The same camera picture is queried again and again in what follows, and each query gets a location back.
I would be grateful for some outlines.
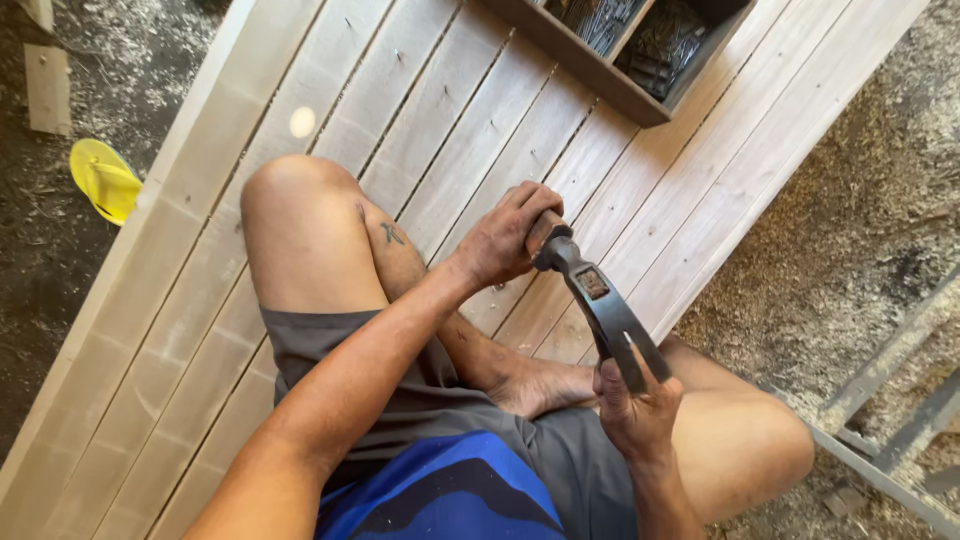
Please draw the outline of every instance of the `leg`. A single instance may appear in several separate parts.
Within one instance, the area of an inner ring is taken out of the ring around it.
[[[660,349],[686,390],[673,442],[705,523],[774,499],[806,476],[813,440],[793,411],[674,335]]]
[[[243,197],[254,285],[267,308],[349,312],[385,307],[426,273],[410,239],[327,160],[289,156]],[[460,380],[525,417],[592,397],[588,368],[533,360],[494,343],[459,314],[438,331]]]

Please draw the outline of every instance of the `blue shirt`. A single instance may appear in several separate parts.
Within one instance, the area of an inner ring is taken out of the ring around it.
[[[315,538],[565,538],[543,482],[489,431],[424,439],[320,503]]]

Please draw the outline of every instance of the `wooden handle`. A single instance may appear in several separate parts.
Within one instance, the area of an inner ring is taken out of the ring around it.
[[[562,217],[557,215],[557,212],[545,210],[540,215],[540,218],[537,219],[537,223],[534,224],[533,229],[527,234],[526,240],[527,253],[530,254],[534,266],[538,269],[540,269],[540,267],[537,265],[537,259],[540,250],[543,249],[543,244],[557,236],[569,236],[572,238],[573,229],[566,224]]]

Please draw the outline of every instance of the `bare foot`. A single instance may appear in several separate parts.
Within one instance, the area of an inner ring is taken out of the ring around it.
[[[496,382],[485,391],[501,409],[532,420],[544,412],[584,403],[595,398],[593,369],[528,358],[513,351]]]

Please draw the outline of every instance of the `left hand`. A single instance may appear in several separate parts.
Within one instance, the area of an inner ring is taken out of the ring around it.
[[[529,272],[533,265],[524,241],[547,209],[564,215],[564,200],[549,187],[529,180],[511,187],[470,229],[449,260],[464,271],[475,290]]]
[[[674,459],[673,425],[684,386],[675,378],[657,382],[636,345],[631,348],[646,390],[631,394],[612,358],[598,364],[593,391],[600,403],[600,424],[628,463],[643,463],[650,469],[670,467]]]

